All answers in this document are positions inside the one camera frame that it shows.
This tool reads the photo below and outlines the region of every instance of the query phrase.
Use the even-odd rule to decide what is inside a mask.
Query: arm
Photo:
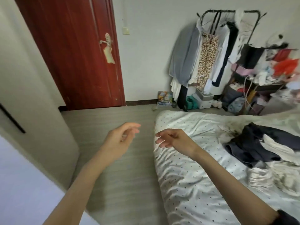
[[[95,181],[128,149],[136,133],[137,123],[125,123],[111,130],[100,150],[84,165],[79,175],[43,225],[77,225],[91,195]]]
[[[166,129],[156,136],[160,137],[156,141],[159,147],[174,147],[199,163],[242,225],[269,225],[279,216],[278,212],[233,177],[182,129]]]

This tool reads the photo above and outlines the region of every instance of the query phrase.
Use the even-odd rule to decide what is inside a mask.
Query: white box
[[[212,100],[202,101],[196,93],[192,94],[192,96],[197,100],[199,109],[210,108],[212,106]]]

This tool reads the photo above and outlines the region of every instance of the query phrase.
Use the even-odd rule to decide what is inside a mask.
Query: human hand
[[[103,145],[99,150],[101,159],[106,166],[119,159],[128,149],[136,133],[139,133],[141,125],[134,122],[126,122],[108,132]]]
[[[165,129],[156,133],[155,136],[159,137],[155,143],[160,144],[160,148],[174,147],[192,160],[195,160],[197,153],[203,150],[182,129]]]

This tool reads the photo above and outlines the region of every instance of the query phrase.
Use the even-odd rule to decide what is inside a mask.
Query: door handle
[[[105,34],[105,40],[106,41],[103,41],[103,40],[100,40],[99,43],[102,44],[102,43],[106,43],[108,46],[110,46],[110,51],[112,51],[112,40],[111,40],[111,37],[110,37],[110,34],[106,33]]]

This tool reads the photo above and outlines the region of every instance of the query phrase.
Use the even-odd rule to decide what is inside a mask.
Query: bed
[[[156,118],[155,132],[183,129],[228,172],[274,209],[300,220],[300,201],[278,188],[262,192],[247,185],[247,167],[228,154],[221,143],[230,140],[228,129],[240,131],[250,122],[300,136],[298,110],[267,116],[220,116],[200,112],[163,111]],[[225,200],[198,163],[174,148],[154,143],[155,169],[169,224],[239,224]]]

